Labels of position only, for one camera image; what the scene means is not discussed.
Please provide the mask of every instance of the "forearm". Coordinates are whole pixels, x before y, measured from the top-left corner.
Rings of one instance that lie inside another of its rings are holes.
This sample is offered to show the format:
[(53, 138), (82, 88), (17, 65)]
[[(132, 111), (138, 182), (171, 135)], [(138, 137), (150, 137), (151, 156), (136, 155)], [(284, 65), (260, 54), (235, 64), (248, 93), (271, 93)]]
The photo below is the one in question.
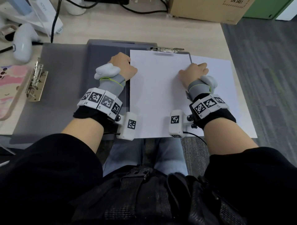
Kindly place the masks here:
[(88, 145), (94, 153), (97, 152), (103, 136), (103, 126), (97, 121), (86, 119), (73, 119), (67, 127), (61, 132), (69, 134)]
[(211, 155), (241, 153), (258, 145), (233, 121), (217, 118), (204, 127), (204, 137)]

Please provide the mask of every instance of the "desk surface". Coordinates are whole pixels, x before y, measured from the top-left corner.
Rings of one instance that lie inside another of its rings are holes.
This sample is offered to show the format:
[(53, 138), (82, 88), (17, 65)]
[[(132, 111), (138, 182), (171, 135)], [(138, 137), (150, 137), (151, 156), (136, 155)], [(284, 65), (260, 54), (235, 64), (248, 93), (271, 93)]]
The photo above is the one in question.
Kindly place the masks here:
[[(139, 0), (129, 5), (130, 8), (144, 10), (158, 10), (164, 5), (158, 0)], [(198, 20), (172, 18), (165, 13), (138, 15), (126, 11), (119, 5), (98, 4), (85, 14), (72, 16), (62, 7), (60, 19), (64, 24), (63, 32), (55, 35), (54, 43), (86, 44), (89, 39), (111, 39), (138, 42), (155, 42), (161, 47), (184, 48), (191, 55), (230, 60), (233, 68), (239, 106), (242, 115), (242, 128), (252, 138), (256, 132), (249, 114), (247, 104), (233, 65), (233, 61), (219, 23)], [(44, 34), (43, 42), (49, 42)], [(11, 46), (11, 43), (0, 41), (0, 49)], [(33, 46), (33, 57), (28, 64), (33, 68), (40, 56), (41, 46)], [(1, 66), (16, 64), (12, 52), (0, 54)], [(0, 134), (11, 135), (18, 122), (26, 101), (23, 91), (10, 118), (2, 122)]]

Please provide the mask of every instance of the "buckle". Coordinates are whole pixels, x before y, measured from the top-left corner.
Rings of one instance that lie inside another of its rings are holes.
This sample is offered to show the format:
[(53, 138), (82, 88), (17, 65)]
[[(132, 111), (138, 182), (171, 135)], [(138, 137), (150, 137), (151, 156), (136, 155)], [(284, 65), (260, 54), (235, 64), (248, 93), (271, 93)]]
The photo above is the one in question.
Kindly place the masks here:
[(153, 171), (152, 168), (144, 168), (144, 169), (132, 169), (129, 173), (121, 178), (143, 178), (146, 180), (150, 173)]

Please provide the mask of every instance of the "cardboard box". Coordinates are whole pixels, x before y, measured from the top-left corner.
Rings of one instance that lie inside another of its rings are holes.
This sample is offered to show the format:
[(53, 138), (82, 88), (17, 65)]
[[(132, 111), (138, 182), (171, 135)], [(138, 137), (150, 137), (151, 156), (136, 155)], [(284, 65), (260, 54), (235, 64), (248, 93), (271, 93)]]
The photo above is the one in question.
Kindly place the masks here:
[(169, 12), (178, 17), (237, 24), (254, 1), (169, 0)]

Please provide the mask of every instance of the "blue jeans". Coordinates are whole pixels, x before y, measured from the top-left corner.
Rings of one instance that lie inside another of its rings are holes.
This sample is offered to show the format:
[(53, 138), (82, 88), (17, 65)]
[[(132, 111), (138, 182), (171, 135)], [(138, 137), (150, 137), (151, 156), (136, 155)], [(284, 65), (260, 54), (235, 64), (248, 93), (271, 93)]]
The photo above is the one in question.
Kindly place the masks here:
[[(157, 156), (154, 169), (166, 175), (175, 172), (180, 172), (185, 176), (188, 175), (184, 152), (179, 138), (156, 138), (155, 148)], [(134, 139), (133, 141), (116, 139), (103, 165), (103, 176), (126, 165), (136, 166), (142, 164), (143, 151), (144, 139)]]

